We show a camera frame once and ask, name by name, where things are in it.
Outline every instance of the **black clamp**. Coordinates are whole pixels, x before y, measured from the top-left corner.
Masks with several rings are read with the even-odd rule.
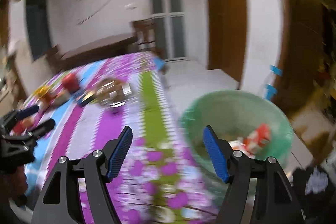
[[[246,205],[250,179],[256,178],[256,195],[250,224],[303,224],[300,204],[285,172],[274,157],[250,159],[219,139],[207,126],[227,160],[229,187],[215,223],[239,224]]]
[[[78,178],[85,178],[92,217],[98,224],[121,224],[106,183],[115,178],[132,143],[132,130],[126,126],[116,140],[86,158],[58,159],[47,178],[34,209],[31,224],[84,224]]]
[[[55,127],[55,121],[48,119],[36,128],[29,130],[21,136],[11,136],[9,133],[16,123],[38,112],[39,107],[34,105],[27,109],[12,110],[0,118],[0,170],[6,173],[14,173],[18,166],[22,166],[35,160],[33,152],[37,140],[46,135]]]

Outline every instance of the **brown door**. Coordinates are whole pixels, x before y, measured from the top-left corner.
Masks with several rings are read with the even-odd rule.
[[[209,66],[241,80],[246,47],[246,0],[208,0]]]

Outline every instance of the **green bowl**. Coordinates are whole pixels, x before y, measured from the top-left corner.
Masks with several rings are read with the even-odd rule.
[[[184,112],[181,123],[191,153],[218,206],[225,196],[227,185],[217,177],[205,149],[203,129],[207,125],[214,129],[218,138],[233,141],[248,136],[261,123],[268,124],[272,139],[256,155],[256,159],[265,160],[273,156],[282,168],[292,147],[293,129],[285,114],[270,101],[241,90],[217,91],[199,98]],[[255,193],[255,183],[256,180],[250,181],[249,194]]]

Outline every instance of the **wooden door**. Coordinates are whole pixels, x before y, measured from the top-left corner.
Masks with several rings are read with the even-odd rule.
[[[246,47],[246,0],[208,0],[209,66],[241,80]]]
[[[310,100],[315,100],[314,105],[319,104],[313,96],[316,91],[314,77],[323,61],[332,64],[331,56],[323,50],[324,45],[332,45],[333,41],[328,31],[324,32],[331,23],[323,12],[322,3],[331,6],[334,0],[284,0],[283,3],[283,41],[277,65],[283,73],[273,83],[277,94],[272,102],[289,118]]]

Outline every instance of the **purple floral tablecloth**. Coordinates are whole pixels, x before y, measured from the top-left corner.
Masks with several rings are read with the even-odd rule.
[[[41,139],[41,160],[26,167],[35,170],[35,194],[42,188],[59,157],[85,157],[116,139],[124,126],[133,131],[133,143],[117,178],[107,184],[111,200],[122,223],[207,223],[217,210],[205,189],[201,174],[184,140],[183,131],[172,113],[169,100],[155,70],[153,55],[139,52],[95,62],[73,70],[81,85],[92,88],[104,77],[130,82],[139,100],[128,103],[118,114],[98,104],[78,106],[70,101],[59,109],[38,113],[36,123],[52,117],[56,128]],[[66,73],[47,84],[59,92]],[[35,102],[30,98],[26,105]],[[79,180],[80,198],[87,224],[94,223],[85,181]]]

